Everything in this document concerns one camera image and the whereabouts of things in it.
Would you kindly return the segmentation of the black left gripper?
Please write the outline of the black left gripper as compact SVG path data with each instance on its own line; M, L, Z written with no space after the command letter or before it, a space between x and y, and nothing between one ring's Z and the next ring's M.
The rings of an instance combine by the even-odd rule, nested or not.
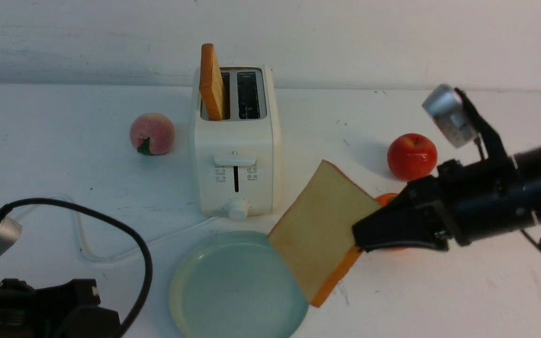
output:
M36 338L110 338L120 319L100 306L96 280L73 279L36 290L31 325Z

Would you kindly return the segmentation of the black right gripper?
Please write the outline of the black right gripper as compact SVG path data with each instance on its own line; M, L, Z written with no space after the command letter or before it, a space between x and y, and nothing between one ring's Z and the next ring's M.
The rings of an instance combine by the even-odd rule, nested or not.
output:
M456 220L446 193L449 175L463 168L458 160L438 165L438 176L425 176L410 181L404 195L398 195L386 206L352 226L355 245L371 252L387 248L423 248L447 252L448 241L470 246Z

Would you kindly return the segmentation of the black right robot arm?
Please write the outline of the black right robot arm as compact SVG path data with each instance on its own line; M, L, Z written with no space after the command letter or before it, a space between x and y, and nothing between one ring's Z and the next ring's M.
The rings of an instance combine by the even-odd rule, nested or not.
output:
M409 182L388 205L353 227L365 252L423 248L446 252L541 224L541 147L463 166L450 160L438 176Z

